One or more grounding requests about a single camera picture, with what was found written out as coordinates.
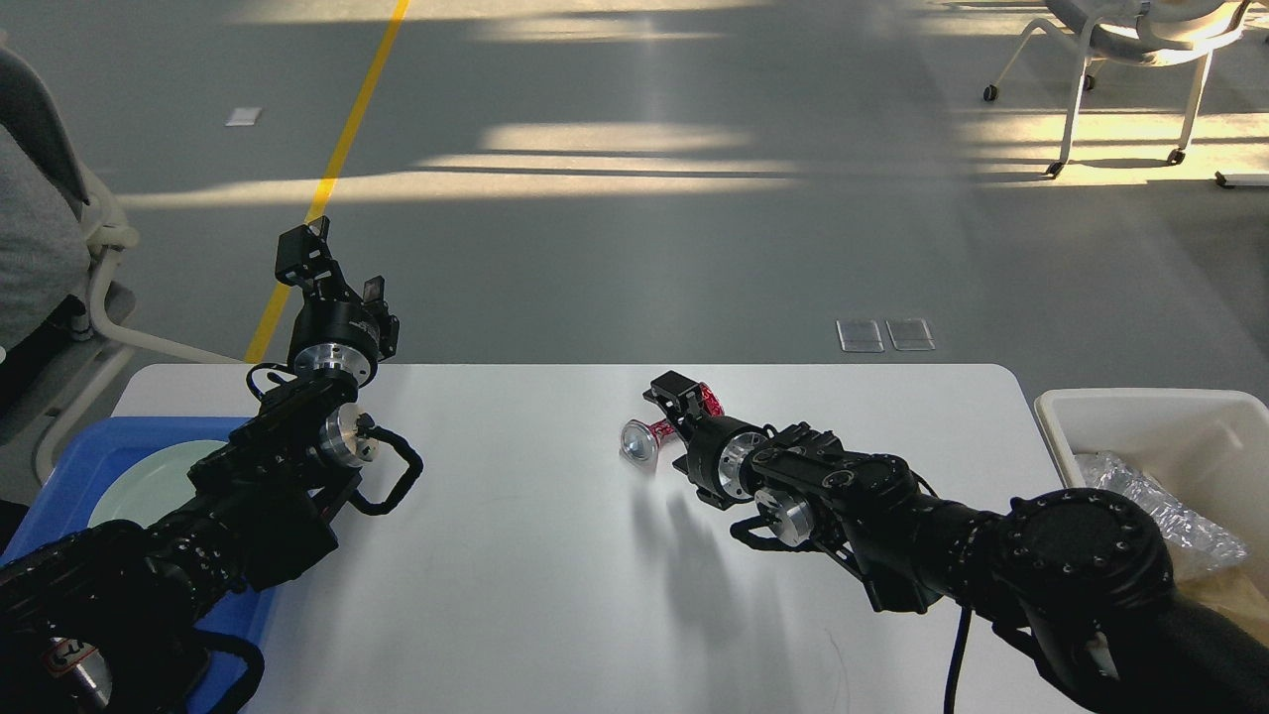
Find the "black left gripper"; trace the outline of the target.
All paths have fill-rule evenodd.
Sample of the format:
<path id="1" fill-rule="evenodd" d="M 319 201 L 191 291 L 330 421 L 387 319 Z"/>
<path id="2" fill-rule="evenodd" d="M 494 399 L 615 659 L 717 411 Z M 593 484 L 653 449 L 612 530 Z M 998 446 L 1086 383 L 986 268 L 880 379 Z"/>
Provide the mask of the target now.
<path id="1" fill-rule="evenodd" d="M 378 361 L 398 353 L 401 325 L 386 302 L 385 276 L 364 282 L 362 303 L 349 302 L 353 290 L 329 247 L 329 216 L 319 216 L 278 238 L 274 276 L 305 299 L 291 330 L 288 367 L 296 375 L 346 372 L 367 386 Z"/>

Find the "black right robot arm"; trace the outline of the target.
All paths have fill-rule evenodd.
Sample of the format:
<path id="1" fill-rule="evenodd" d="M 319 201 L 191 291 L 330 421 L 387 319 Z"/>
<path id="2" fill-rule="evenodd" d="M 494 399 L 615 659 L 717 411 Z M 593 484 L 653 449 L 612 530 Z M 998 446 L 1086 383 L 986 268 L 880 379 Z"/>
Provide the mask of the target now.
<path id="1" fill-rule="evenodd" d="M 643 398 L 687 451 L 697 497 L 753 503 L 731 534 L 753 550 L 824 554 L 876 613 L 961 606 L 945 710 L 956 709 L 971 618 L 1094 713 L 1264 713 L 1266 648 L 1184 597 L 1159 525 L 1096 488 L 1011 498 L 1006 514 L 939 498 L 892 453 L 849 451 L 810 424 L 726 416 L 712 392 L 662 372 Z"/>

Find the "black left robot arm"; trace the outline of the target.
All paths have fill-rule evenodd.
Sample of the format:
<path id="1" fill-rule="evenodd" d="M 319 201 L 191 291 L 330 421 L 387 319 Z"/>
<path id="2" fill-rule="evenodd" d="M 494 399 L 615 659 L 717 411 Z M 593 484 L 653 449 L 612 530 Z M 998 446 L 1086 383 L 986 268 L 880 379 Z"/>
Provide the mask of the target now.
<path id="1" fill-rule="evenodd" d="M 209 706 L 258 692 L 261 651 L 203 630 L 227 595 L 298 580 L 338 547 L 336 515 L 397 507 L 424 460 L 357 405 L 398 351 L 385 279 L 353 290 L 329 249 L 329 218 L 280 235 L 274 275 L 303 307 L 258 415 L 187 471 L 194 496 L 150 526 L 110 520 L 3 568 L 5 713 L 184 713 L 213 654 L 244 672 Z"/>

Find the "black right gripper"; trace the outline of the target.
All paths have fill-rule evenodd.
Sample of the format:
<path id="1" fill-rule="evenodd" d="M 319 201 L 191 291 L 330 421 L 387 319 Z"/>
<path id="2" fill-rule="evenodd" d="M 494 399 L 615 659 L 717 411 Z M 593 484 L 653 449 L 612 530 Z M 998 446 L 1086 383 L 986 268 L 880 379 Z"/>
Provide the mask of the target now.
<path id="1" fill-rule="evenodd" d="M 700 383 L 679 372 L 662 372 L 642 396 L 662 411 L 679 438 L 688 438 L 685 455 L 671 465 L 689 476 L 700 502 L 725 511 L 753 501 L 742 467 L 766 443 L 764 430 L 730 416 L 707 416 Z"/>

